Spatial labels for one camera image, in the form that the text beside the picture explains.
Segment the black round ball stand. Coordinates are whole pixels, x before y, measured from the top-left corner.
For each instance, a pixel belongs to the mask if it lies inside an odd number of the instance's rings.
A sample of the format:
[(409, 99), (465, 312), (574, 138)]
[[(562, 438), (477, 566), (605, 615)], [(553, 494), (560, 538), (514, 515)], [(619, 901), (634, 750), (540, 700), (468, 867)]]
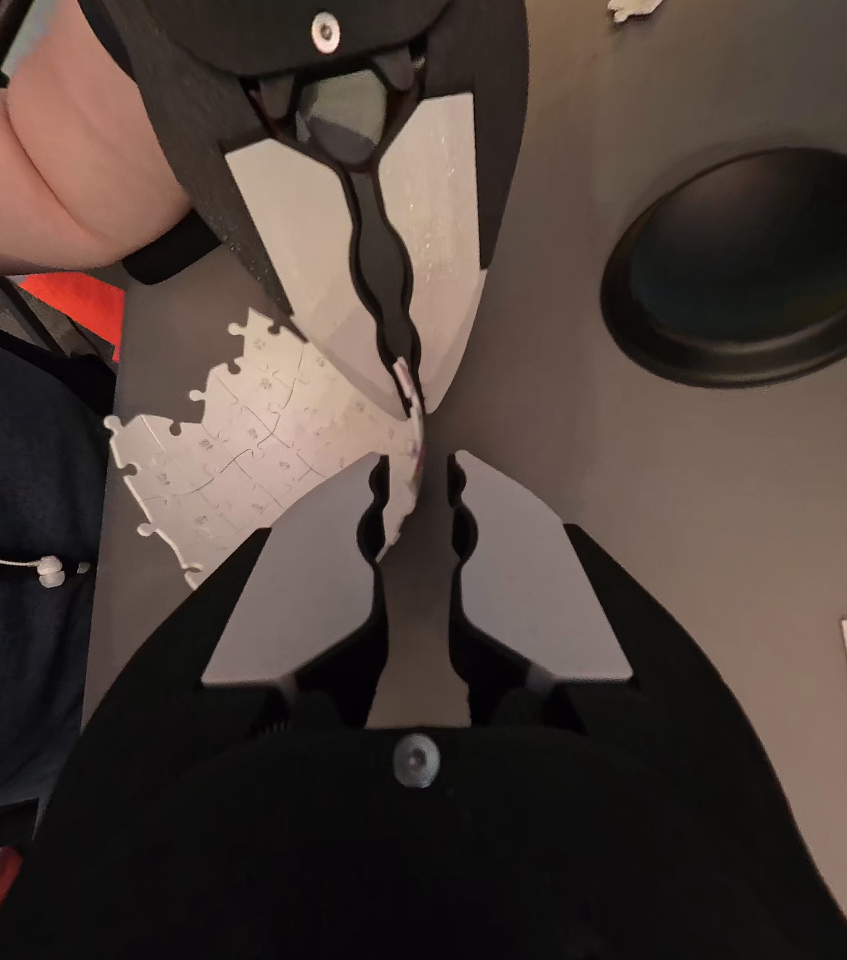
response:
[(847, 357), (847, 154), (756, 150), (662, 194), (622, 232), (600, 307), (650, 374), (739, 390)]

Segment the person's left forearm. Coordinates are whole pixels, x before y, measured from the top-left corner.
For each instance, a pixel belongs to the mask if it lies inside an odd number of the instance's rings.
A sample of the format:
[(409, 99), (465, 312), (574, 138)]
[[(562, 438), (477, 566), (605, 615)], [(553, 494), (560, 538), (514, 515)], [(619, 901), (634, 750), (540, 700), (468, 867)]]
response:
[(0, 89), (0, 276), (111, 266), (190, 210), (138, 86), (58, 2)]

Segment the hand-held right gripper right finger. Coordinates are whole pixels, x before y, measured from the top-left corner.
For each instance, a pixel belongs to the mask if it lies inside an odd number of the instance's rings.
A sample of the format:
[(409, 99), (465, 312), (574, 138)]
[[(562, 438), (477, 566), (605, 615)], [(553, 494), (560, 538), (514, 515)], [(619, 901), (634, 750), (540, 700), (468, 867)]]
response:
[(448, 460), (465, 628), (528, 668), (531, 683), (632, 680), (633, 668), (561, 518), (466, 450)]

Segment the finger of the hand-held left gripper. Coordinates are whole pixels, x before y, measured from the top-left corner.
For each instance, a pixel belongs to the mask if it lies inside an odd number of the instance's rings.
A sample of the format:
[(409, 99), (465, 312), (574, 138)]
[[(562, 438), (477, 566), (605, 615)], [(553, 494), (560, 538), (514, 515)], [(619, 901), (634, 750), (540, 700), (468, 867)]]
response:
[(463, 359), (483, 293), (474, 98), (392, 93), (371, 175), (371, 313), (384, 366), (373, 402), (405, 418), (403, 359), (425, 412)]
[(330, 167), (274, 140), (225, 155), (291, 307), (297, 329), (360, 394), (406, 418), (382, 364), (378, 329), (351, 273), (353, 220)]

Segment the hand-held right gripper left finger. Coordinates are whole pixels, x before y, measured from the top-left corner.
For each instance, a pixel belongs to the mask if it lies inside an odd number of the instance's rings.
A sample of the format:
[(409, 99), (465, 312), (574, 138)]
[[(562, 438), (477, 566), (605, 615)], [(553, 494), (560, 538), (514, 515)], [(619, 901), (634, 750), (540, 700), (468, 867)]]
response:
[(277, 684), (371, 618), (390, 463), (366, 455), (273, 523), (201, 680), (210, 688)]

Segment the assembled white puzzle section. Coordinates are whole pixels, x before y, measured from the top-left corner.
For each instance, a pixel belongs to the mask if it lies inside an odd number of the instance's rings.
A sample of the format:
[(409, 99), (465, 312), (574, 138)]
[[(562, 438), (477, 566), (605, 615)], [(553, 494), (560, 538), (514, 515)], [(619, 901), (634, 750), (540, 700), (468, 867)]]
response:
[(249, 309), (234, 361), (214, 366), (201, 419), (138, 414), (105, 418), (109, 446), (146, 521), (138, 534), (160, 536), (184, 581), (197, 589), (257, 529), (269, 528), (296, 501), (366, 454), (389, 457), (383, 510), (385, 548), (401, 535), (420, 489), (422, 430), (364, 397), (312, 344)]

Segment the red object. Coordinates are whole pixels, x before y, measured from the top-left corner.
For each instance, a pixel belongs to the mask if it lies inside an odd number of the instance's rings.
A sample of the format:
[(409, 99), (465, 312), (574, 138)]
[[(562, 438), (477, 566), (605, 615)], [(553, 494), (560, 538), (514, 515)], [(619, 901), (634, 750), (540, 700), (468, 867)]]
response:
[(126, 300), (122, 289), (81, 271), (31, 273), (15, 281), (46, 306), (100, 337), (109, 344), (112, 360), (119, 361)]

